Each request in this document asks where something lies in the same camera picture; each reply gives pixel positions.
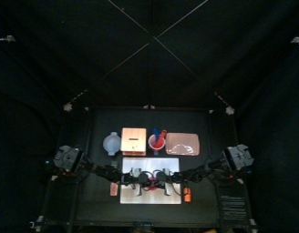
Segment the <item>table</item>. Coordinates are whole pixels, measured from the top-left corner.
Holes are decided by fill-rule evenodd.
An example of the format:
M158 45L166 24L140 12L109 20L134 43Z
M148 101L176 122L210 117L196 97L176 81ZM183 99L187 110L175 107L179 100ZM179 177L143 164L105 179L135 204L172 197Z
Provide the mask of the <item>table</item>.
M210 157L219 157L223 149L238 144L234 117L225 110L99 107L67 114L59 147L80 147L93 163L104 166L116 161L120 168L123 155L119 152L109 157L103 140L111 132L120 135L123 127L147 128L147 138L154 127L170 133L198 134L199 156L171 156L166 151L159 152L158 157L179 158L180 170L204 164ZM150 148L147 157L155 157ZM220 224L216 188L207 178L190 184L192 202L180 205L120 204L120 196L109 196L109 187L109 182L93 174L80 184L69 186L56 180L49 182L43 210L47 224L61 224L68 229L72 225L132 226L134 222L179 228L218 228Z

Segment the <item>clear container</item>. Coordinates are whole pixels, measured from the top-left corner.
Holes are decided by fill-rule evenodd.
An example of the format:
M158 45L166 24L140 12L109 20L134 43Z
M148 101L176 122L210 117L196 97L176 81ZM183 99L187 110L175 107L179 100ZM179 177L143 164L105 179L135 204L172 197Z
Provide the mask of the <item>clear container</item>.
M166 137L166 152L168 155L198 156L198 135L184 133L168 133Z
M122 138L118 136L116 132L112 132L111 135L103 141L103 147L108 152L108 156L113 156L120 149Z

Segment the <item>black wall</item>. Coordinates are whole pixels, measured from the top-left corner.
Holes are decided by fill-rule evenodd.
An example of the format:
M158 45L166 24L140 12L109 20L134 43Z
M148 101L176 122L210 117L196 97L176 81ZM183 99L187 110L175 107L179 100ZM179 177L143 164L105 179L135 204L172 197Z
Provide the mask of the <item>black wall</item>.
M251 208L262 228L299 232L299 46L238 112L255 158Z

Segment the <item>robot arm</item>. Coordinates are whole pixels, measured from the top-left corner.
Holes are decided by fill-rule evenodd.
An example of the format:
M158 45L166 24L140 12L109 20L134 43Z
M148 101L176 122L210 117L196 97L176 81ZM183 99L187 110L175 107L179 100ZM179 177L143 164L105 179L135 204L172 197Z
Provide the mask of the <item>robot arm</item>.
M156 176L151 178L148 177L148 172L140 172L139 176L135 177L132 172L123 173L112 166L101 167L93 164L81 150L68 146L60 147L53 162L56 167L69 174L76 175L79 171L87 170L99 177L120 185L143 184L143 186L147 187L156 186L162 182L176 184L188 181L200 182L215 169L233 172L250 166L253 158L249 148L245 145L238 145L237 147L229 147L227 150L223 151L222 158L210 162L206 166L174 172L172 175L166 174L163 171L158 171Z

